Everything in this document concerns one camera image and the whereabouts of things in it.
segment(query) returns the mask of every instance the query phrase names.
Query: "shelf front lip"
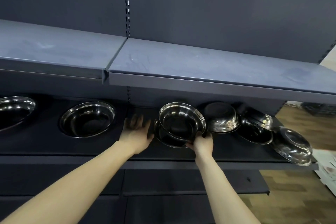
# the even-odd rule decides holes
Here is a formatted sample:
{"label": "shelf front lip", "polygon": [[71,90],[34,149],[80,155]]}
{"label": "shelf front lip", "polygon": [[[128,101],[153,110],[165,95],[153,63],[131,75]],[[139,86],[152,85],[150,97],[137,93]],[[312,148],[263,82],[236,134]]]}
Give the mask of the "shelf front lip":
{"label": "shelf front lip", "polygon": [[[1,155],[0,165],[81,165],[93,156],[17,156]],[[318,164],[301,167],[289,162],[224,162],[217,161],[223,170],[318,170]],[[194,161],[129,160],[120,169],[198,169]]]}
{"label": "shelf front lip", "polygon": [[309,92],[302,90],[277,89],[263,86],[209,82],[195,79],[168,78],[153,75],[109,73],[110,85],[179,90],[196,93],[269,98],[302,102],[336,104],[336,94]]}

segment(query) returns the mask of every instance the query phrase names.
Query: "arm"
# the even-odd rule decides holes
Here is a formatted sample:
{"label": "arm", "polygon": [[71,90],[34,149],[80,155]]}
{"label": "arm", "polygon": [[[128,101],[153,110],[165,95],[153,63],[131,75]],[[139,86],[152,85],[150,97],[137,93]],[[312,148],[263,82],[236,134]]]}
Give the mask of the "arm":
{"label": "arm", "polygon": [[187,146],[196,153],[196,165],[201,172],[216,224],[260,224],[213,159],[211,134],[208,133],[207,137],[203,138],[199,133],[194,144],[187,143]]}
{"label": "arm", "polygon": [[143,116],[127,120],[119,141],[102,154],[68,173],[23,204],[1,224],[74,224],[78,223],[107,183],[133,154],[145,150],[151,121],[142,127]]}

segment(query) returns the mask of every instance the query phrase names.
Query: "stainless steel bowl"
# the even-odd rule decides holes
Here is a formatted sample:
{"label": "stainless steel bowl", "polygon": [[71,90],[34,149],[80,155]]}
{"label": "stainless steel bowl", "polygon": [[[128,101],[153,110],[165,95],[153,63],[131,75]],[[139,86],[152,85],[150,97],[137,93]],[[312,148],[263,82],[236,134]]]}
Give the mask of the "stainless steel bowl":
{"label": "stainless steel bowl", "polygon": [[274,128],[274,140],[271,146],[289,162],[299,166],[309,166],[312,163],[312,147],[301,134],[292,129]]}
{"label": "stainless steel bowl", "polygon": [[114,107],[105,102],[86,102],[66,111],[59,119],[60,130],[74,138],[92,137],[106,131],[115,118]]}
{"label": "stainless steel bowl", "polygon": [[185,103],[169,103],[159,111],[159,122],[162,128],[175,139],[187,141],[193,139],[197,131],[206,130],[203,115],[191,105]]}
{"label": "stainless steel bowl", "polygon": [[243,116],[250,122],[267,130],[272,130],[273,118],[270,115],[262,113],[252,107],[247,107]]}
{"label": "stainless steel bowl", "polygon": [[36,102],[27,97],[0,98],[0,131],[21,124],[36,108]]}
{"label": "stainless steel bowl", "polygon": [[215,102],[204,108],[207,127],[213,133],[229,133],[240,126],[240,117],[228,103]]}
{"label": "stainless steel bowl", "polygon": [[241,126],[237,129],[238,135],[255,144],[270,144],[273,140],[273,132],[264,129],[246,118],[241,119]]}
{"label": "stainless steel bowl", "polygon": [[187,148],[185,141],[176,140],[173,137],[169,136],[168,133],[166,133],[166,131],[162,129],[158,120],[154,121],[154,135],[161,143],[166,146],[177,149]]}

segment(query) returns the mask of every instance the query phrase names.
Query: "shiny bowl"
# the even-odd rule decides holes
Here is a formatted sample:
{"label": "shiny bowl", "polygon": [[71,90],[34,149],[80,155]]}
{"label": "shiny bowl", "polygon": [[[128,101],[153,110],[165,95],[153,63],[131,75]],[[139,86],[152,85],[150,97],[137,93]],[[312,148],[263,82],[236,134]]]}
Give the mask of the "shiny bowl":
{"label": "shiny bowl", "polygon": [[270,144],[273,140],[273,132],[264,129],[246,118],[241,119],[241,126],[237,129],[238,135],[255,144]]}
{"label": "shiny bowl", "polygon": [[274,140],[271,146],[289,162],[299,166],[309,166],[312,163],[311,145],[301,134],[290,128],[274,128]]}
{"label": "shiny bowl", "polygon": [[272,130],[273,118],[270,115],[262,113],[252,107],[247,107],[243,116],[247,118],[251,123],[254,123],[264,129]]}
{"label": "shiny bowl", "polygon": [[215,102],[204,108],[207,127],[213,133],[229,133],[240,126],[240,117],[236,110],[227,103]]}
{"label": "shiny bowl", "polygon": [[95,101],[72,107],[60,117],[58,124],[64,134],[74,138],[86,138],[106,131],[114,118],[113,106]]}
{"label": "shiny bowl", "polygon": [[176,140],[175,138],[168,135],[168,133],[162,129],[158,120],[154,121],[154,135],[161,143],[166,146],[177,149],[187,148],[186,141]]}
{"label": "shiny bowl", "polygon": [[192,140],[197,131],[204,133],[206,130],[203,115],[185,103],[164,105],[159,111],[159,122],[168,135],[181,141]]}
{"label": "shiny bowl", "polygon": [[36,102],[27,97],[0,98],[0,131],[24,122],[35,110]]}

